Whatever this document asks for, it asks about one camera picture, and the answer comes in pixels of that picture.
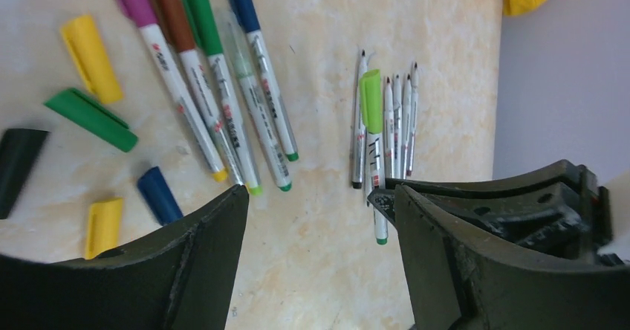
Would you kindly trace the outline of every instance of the blue marker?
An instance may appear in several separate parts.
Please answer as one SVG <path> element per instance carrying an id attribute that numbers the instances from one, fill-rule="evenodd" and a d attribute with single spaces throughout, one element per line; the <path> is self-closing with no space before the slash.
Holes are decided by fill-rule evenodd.
<path id="1" fill-rule="evenodd" d="M 238 23 L 245 30 L 247 41 L 250 43 L 258 60 L 262 90 L 267 99 L 271 117 L 273 118 L 273 124 L 276 126 L 282 148 L 289 161 L 297 161 L 299 158 L 297 144 L 293 136 L 291 124 L 289 123 L 285 104 L 282 102 L 276 75 L 273 73 L 271 58 L 269 57 L 267 46 L 262 38 L 260 23 L 258 16 L 256 16 L 254 3 L 252 0 L 230 0 L 230 5 L 238 17 Z"/>

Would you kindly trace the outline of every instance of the gray wall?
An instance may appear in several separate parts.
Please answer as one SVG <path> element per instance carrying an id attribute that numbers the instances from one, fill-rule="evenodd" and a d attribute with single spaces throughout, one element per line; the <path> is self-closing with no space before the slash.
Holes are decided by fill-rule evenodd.
<path id="1" fill-rule="evenodd" d="M 562 158 L 630 168 L 630 0 L 549 0 L 504 17 L 494 178 Z"/>

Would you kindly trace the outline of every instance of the marker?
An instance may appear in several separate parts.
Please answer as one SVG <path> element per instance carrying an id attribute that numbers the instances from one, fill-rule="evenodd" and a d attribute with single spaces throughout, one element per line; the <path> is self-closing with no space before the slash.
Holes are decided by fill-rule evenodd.
<path id="1" fill-rule="evenodd" d="M 403 137 L 400 143 L 402 144 L 403 152 L 400 156 L 400 178 L 407 179 L 405 171 L 407 170 L 407 162 L 409 161 L 409 131 L 411 131 L 411 104 L 412 104 L 412 78 L 407 74 L 407 81 L 405 81 L 405 91 L 403 93 L 403 127 L 400 135 Z"/>
<path id="2" fill-rule="evenodd" d="M 400 179 L 402 170 L 402 129 L 403 127 L 403 86 L 400 84 L 400 77 L 394 78 L 394 178 Z"/>
<path id="3" fill-rule="evenodd" d="M 151 52 L 151 57 L 157 69 L 171 93 L 172 99 L 177 105 L 177 110 L 184 115 L 192 132 L 195 134 L 197 143 L 206 158 L 208 167 L 216 181 L 223 181 L 227 178 L 223 162 L 218 152 L 212 144 L 212 139 L 206 130 L 204 121 L 201 119 L 192 98 L 189 95 L 186 83 L 179 73 L 171 55 L 166 39 L 162 34 L 158 20 L 151 8 L 149 0 L 117 0 L 123 13 L 134 21 L 140 34 L 144 38 L 146 47 Z"/>
<path id="4" fill-rule="evenodd" d="M 406 176 L 412 176 L 413 156 L 415 150 L 415 133 L 418 128 L 418 104 L 420 103 L 420 94 L 418 93 L 418 83 L 420 82 L 420 74 L 418 73 L 418 63 L 414 63 L 412 75 L 412 115 L 409 122 L 409 160 L 407 161 Z"/>
<path id="5" fill-rule="evenodd" d="M 241 164 L 241 171 L 245 184 L 251 195 L 260 195 L 262 185 L 253 157 L 250 139 L 243 120 L 241 108 L 235 94 L 230 70 L 227 68 L 223 46 L 219 38 L 215 17 L 212 14 L 210 0 L 183 0 L 188 21 L 192 26 L 192 32 L 210 63 L 210 69 L 214 74 L 218 90 L 221 93 L 221 106 L 226 121 L 227 130 L 230 133 L 232 146 L 236 151 Z"/>
<path id="6" fill-rule="evenodd" d="M 392 93 L 392 84 L 387 82 L 385 84 L 385 175 L 388 178 L 394 177 L 395 160 L 394 160 L 394 94 Z"/>
<path id="7" fill-rule="evenodd" d="M 361 119 L 361 91 L 359 80 L 368 72 L 368 60 L 366 51 L 361 51 L 359 60 L 359 74 L 357 75 L 357 96 L 354 99 L 354 148 L 352 149 L 352 187 L 360 189 L 363 184 L 363 176 L 366 163 L 366 125 Z"/>
<path id="8" fill-rule="evenodd" d="M 190 25 L 186 19 L 184 6 L 181 4 L 181 0 L 154 0 L 154 2 L 158 8 L 157 11 L 161 12 L 165 22 L 166 38 L 170 37 L 168 40 L 172 41 L 184 66 L 190 88 L 195 95 L 197 107 L 201 111 L 210 137 L 228 166 L 230 180 L 234 184 L 245 185 L 236 153 L 223 127 L 221 113 L 197 54 L 195 38 L 192 36 Z"/>
<path id="9" fill-rule="evenodd" d="M 271 58 L 267 52 L 267 46 L 262 37 L 262 31 L 256 15 L 256 9 L 252 0 L 230 0 L 232 9 L 238 16 L 238 23 L 243 27 L 260 69 L 260 78 L 264 95 L 267 98 L 269 109 L 273 116 L 273 122 L 280 136 L 282 147 L 289 161 L 297 161 L 299 159 L 297 144 L 293 136 L 293 130 L 289 123 L 285 104 L 282 102 L 280 95 L 280 87 L 273 73 Z"/>
<path id="10" fill-rule="evenodd" d="M 365 187 L 363 188 L 363 196 L 366 198 L 366 205 L 368 205 L 368 207 L 370 207 L 370 201 L 368 200 L 368 196 L 370 196 L 370 194 L 372 193 L 372 190 L 374 190 L 374 186 L 372 186 L 372 179 L 370 177 L 372 171 L 371 171 L 371 161 L 369 158 L 365 158 L 365 163 L 363 163 L 363 170 L 364 173 L 366 175 L 368 175 L 368 178 L 366 179 Z"/>
<path id="11" fill-rule="evenodd" d="M 382 158 L 383 98 L 380 93 L 380 71 L 366 72 L 360 81 L 361 114 L 368 132 L 368 158 L 370 160 L 371 183 L 374 188 L 385 188 L 385 172 Z M 379 245 L 387 243 L 387 220 L 374 211 L 374 235 Z"/>
<path id="12" fill-rule="evenodd" d="M 271 127 L 271 119 L 264 105 L 262 90 L 254 75 L 243 32 L 238 26 L 236 16 L 232 12 L 222 14 L 219 24 L 222 25 L 219 33 L 224 34 L 221 40 L 225 43 L 233 70 L 236 72 L 236 77 L 238 77 L 238 84 L 241 86 L 241 92 L 247 103 L 247 110 L 256 127 L 271 175 L 280 190 L 289 191 L 291 189 L 291 177 L 287 169 L 285 156 L 282 154 L 282 148 L 278 143 L 276 133 Z"/>

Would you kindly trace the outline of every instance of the purple marker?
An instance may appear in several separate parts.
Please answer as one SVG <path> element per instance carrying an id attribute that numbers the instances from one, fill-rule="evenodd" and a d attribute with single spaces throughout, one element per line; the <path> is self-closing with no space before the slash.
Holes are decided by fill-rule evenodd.
<path id="1" fill-rule="evenodd" d="M 118 4 L 123 13 L 134 21 L 140 30 L 146 47 L 151 52 L 153 61 L 160 74 L 162 74 L 164 83 L 166 83 L 166 87 L 175 101 L 177 110 L 186 117 L 186 121 L 197 138 L 197 143 L 201 147 L 212 176 L 219 182 L 225 180 L 227 172 L 221 157 L 212 139 L 210 139 L 210 134 L 204 121 L 201 119 L 199 111 L 195 107 L 195 103 L 190 97 L 186 83 L 166 44 L 164 34 L 157 24 L 158 19 L 155 17 L 149 0 L 118 0 Z"/>

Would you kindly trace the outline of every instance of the lime green pen cap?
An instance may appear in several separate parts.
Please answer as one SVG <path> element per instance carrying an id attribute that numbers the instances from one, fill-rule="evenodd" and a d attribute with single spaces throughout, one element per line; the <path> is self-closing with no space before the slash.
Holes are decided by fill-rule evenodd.
<path id="1" fill-rule="evenodd" d="M 223 46 L 219 39 L 215 17 L 210 0 L 181 0 L 188 16 L 197 45 L 207 56 L 222 54 Z"/>
<path id="2" fill-rule="evenodd" d="M 383 131 L 383 98 L 380 92 L 380 70 L 370 70 L 359 80 L 361 115 L 368 133 Z"/>

